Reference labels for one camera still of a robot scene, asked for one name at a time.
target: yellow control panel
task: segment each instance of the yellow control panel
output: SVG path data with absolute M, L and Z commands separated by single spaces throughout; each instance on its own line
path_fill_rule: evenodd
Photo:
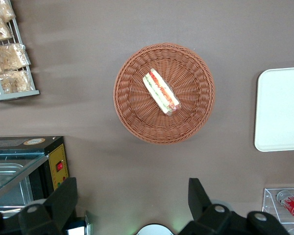
M 49 153 L 49 165 L 51 170 L 53 188 L 54 190 L 56 190 L 69 176 L 63 144 L 61 144 L 54 151 Z

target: white plastic tray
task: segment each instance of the white plastic tray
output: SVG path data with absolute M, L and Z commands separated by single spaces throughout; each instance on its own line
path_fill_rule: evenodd
M 259 76 L 255 147 L 262 152 L 294 150 L 294 68 Z

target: wire rack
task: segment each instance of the wire rack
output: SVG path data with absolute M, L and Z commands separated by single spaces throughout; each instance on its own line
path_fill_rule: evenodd
M 9 21 L 7 23 L 7 25 L 11 30 L 12 38 L 0 41 L 0 46 L 11 44 L 11 43 L 23 44 L 16 19 L 15 18 L 12 19 L 11 21 Z M 0 100 L 15 99 L 15 98 L 19 98 L 19 97 L 39 94 L 39 90 L 36 90 L 36 88 L 35 88 L 33 77 L 31 75 L 29 66 L 27 65 L 19 70 L 25 70 L 28 72 L 28 77 L 29 77 L 31 87 L 33 88 L 33 90 L 28 91 L 28 92 L 17 92 L 17 93 L 5 94 L 4 90 L 2 88 L 1 82 L 0 82 Z

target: red can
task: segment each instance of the red can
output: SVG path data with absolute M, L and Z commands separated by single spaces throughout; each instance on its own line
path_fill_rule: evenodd
M 288 190 L 280 191 L 276 200 L 294 216 L 294 196 Z

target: round wicker basket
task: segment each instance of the round wicker basket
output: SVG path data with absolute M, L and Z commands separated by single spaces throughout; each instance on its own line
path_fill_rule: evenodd
M 154 68 L 171 86 L 181 110 L 165 115 L 149 94 L 143 77 Z M 156 144 L 184 141 L 207 121 L 215 86 L 206 63 L 193 51 L 172 43 L 154 44 L 133 54 L 121 68 L 113 99 L 123 125 L 138 138 Z

